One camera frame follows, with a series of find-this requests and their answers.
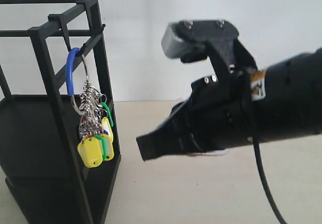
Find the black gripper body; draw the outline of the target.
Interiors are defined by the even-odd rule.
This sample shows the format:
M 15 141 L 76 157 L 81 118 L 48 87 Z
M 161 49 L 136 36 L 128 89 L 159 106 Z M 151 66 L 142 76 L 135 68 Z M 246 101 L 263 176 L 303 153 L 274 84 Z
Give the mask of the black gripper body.
M 250 77 L 233 76 L 229 82 L 204 84 L 192 90 L 191 115 L 199 126 L 196 152 L 205 154 L 253 143 L 249 108 Z

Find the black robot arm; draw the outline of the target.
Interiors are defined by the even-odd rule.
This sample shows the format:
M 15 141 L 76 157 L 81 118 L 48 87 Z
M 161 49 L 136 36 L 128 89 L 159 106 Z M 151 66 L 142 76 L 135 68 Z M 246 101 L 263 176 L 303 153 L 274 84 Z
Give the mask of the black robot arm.
M 154 130 L 137 137 L 144 161 L 321 133 L 321 50 L 229 81 L 198 79 Z

